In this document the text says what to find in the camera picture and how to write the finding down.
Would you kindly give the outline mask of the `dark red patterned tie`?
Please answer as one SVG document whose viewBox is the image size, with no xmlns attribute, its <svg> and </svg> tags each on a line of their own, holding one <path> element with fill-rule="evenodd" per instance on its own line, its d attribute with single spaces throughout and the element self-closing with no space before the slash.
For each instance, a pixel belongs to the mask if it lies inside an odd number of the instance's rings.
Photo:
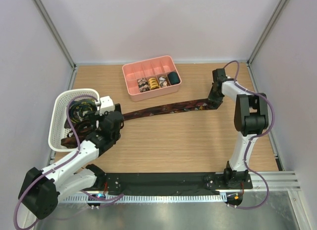
<svg viewBox="0 0 317 230">
<path fill-rule="evenodd" d="M 125 121 L 144 118 L 149 116 L 182 113 L 199 110 L 216 110 L 222 104 L 222 100 L 209 100 L 208 98 L 196 99 L 190 101 L 176 102 L 171 104 L 149 107 L 137 111 L 125 113 L 123 118 Z"/>
</svg>

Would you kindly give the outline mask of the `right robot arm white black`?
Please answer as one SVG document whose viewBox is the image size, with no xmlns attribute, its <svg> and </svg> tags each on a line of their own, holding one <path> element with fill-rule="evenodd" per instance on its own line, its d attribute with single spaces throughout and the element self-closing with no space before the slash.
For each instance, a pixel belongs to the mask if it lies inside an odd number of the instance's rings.
<svg viewBox="0 0 317 230">
<path fill-rule="evenodd" d="M 235 102 L 233 123 L 238 137 L 223 173 L 206 176 L 207 186 L 209 189 L 238 189 L 249 182 L 249 160 L 253 147 L 268 127 L 266 95 L 243 89 L 233 78 L 226 76 L 224 68 L 213 70 L 212 78 L 208 101 L 214 109 L 220 107 L 226 96 Z"/>
</svg>

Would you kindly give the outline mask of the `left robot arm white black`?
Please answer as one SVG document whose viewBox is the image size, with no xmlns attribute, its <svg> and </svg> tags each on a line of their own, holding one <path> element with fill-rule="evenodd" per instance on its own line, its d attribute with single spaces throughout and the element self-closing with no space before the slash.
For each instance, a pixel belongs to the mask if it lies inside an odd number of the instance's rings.
<svg viewBox="0 0 317 230">
<path fill-rule="evenodd" d="M 120 104 L 99 117 L 99 127 L 81 142 L 79 149 L 41 170 L 33 167 L 25 175 L 18 199 L 37 219 L 49 216 L 59 201 L 86 188 L 100 190 L 104 187 L 102 175 L 90 169 L 76 171 L 112 148 L 120 139 L 123 114 Z"/>
</svg>

